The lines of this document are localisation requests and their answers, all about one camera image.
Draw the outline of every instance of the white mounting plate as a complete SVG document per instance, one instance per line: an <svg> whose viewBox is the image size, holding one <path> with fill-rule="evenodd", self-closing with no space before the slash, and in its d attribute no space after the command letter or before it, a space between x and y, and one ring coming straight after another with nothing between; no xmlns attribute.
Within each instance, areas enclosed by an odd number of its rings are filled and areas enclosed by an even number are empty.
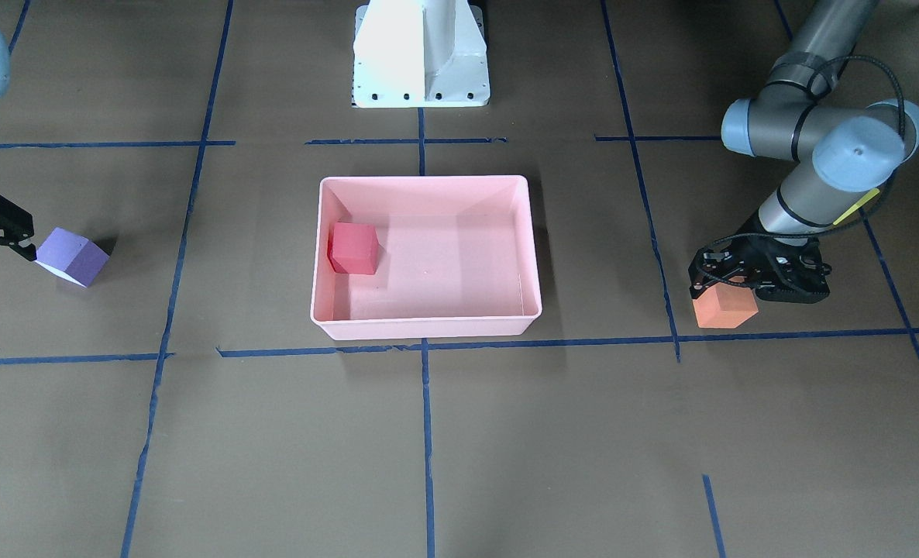
<svg viewBox="0 0 919 558"><path fill-rule="evenodd" d="M487 36L484 28L484 11L477 6L470 6L473 20L477 21L477 29L481 36ZM360 6L356 10L356 28L353 36L360 34L360 25L363 25L363 16L367 14L367 7ZM367 68L354 61L353 64L353 92L350 98L353 106L360 109L412 109L412 107L463 107L484 106L490 98L490 81L487 73L487 57L463 56L455 54L448 66L442 68L438 74L426 75L425 88L428 89L427 98L423 95L409 95L404 98L400 93L392 95L381 91L371 91L368 88L374 79L367 74Z"/></svg>

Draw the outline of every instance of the cube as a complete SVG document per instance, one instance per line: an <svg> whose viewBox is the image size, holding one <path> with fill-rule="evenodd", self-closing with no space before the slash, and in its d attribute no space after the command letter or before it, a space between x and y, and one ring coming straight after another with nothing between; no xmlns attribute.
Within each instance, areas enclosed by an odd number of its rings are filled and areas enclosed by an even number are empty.
<svg viewBox="0 0 919 558"><path fill-rule="evenodd" d="M701 328L735 329L759 312L752 289L716 283L694 299Z"/></svg>
<svg viewBox="0 0 919 558"><path fill-rule="evenodd" d="M336 273L374 275L377 272L377 229L356 222L337 222L332 230L329 261Z"/></svg>
<svg viewBox="0 0 919 558"><path fill-rule="evenodd" d="M36 264L82 287L91 285L106 261L108 254L97 244L59 227L36 250Z"/></svg>

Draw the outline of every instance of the pink box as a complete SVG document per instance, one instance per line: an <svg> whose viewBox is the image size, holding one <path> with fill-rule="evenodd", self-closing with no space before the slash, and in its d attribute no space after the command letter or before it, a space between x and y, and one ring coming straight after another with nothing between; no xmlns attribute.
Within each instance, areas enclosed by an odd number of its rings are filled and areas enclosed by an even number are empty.
<svg viewBox="0 0 919 558"><path fill-rule="evenodd" d="M329 263L336 273L361 273L374 275L377 272L377 229L372 225L357 222L337 222L332 226Z"/></svg>
<svg viewBox="0 0 919 558"><path fill-rule="evenodd" d="M337 222L375 226L375 275L332 269ZM322 180L311 320L333 339L516 336L541 313L524 177Z"/></svg>

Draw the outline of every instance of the red cube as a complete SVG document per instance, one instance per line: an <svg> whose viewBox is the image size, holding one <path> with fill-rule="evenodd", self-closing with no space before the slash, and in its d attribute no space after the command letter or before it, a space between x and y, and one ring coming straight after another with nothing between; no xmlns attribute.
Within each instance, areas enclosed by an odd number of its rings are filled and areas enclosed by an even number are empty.
<svg viewBox="0 0 919 558"><path fill-rule="evenodd" d="M336 273L374 275L377 272L377 229L356 222L337 222L329 244L329 262Z"/></svg>

